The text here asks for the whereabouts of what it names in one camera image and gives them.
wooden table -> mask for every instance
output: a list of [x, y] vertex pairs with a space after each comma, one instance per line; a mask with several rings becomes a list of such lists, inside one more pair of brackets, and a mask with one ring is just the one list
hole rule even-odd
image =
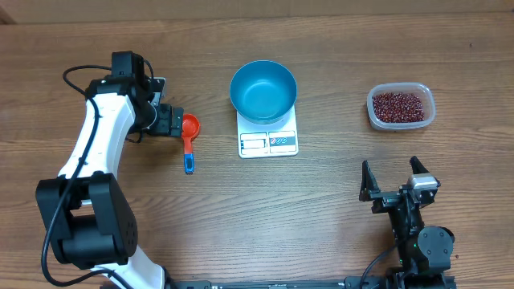
[[[139, 244], [179, 280], [342, 279], [392, 244], [386, 214], [360, 203], [361, 163], [383, 189], [417, 155], [443, 183], [422, 211], [456, 236], [460, 288], [514, 286], [514, 14], [428, 14], [0, 26], [0, 287], [51, 288], [39, 267], [39, 180], [65, 164], [84, 99], [62, 80], [80, 64], [133, 50], [168, 80], [167, 102], [202, 122], [197, 170], [179, 140], [126, 143], [119, 182]], [[273, 59], [296, 76], [300, 153], [242, 160], [228, 86], [238, 67]], [[85, 88], [102, 71], [71, 80]], [[379, 83], [415, 81], [437, 117], [413, 132], [371, 129]], [[65, 280], [83, 274], [50, 257]], [[392, 254], [374, 274], [398, 264]], [[76, 288], [94, 288], [91, 279]]]

kitchen scale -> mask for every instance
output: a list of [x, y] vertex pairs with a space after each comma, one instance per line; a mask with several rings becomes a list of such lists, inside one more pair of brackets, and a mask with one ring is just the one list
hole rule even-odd
[[298, 154], [295, 107], [273, 124], [255, 124], [238, 116], [238, 147], [241, 158], [285, 157]]

white container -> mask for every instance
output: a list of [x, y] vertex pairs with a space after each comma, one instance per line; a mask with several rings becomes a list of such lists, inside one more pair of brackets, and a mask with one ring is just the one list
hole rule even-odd
[[[373, 98], [382, 93], [414, 93], [421, 100], [423, 111], [425, 112], [425, 120], [413, 123], [385, 123], [377, 118], [373, 109]], [[371, 126], [378, 130], [406, 130], [413, 128], [422, 128], [430, 124], [435, 118], [435, 102], [432, 92], [428, 87], [421, 83], [387, 83], [374, 87], [368, 94], [368, 115]]]

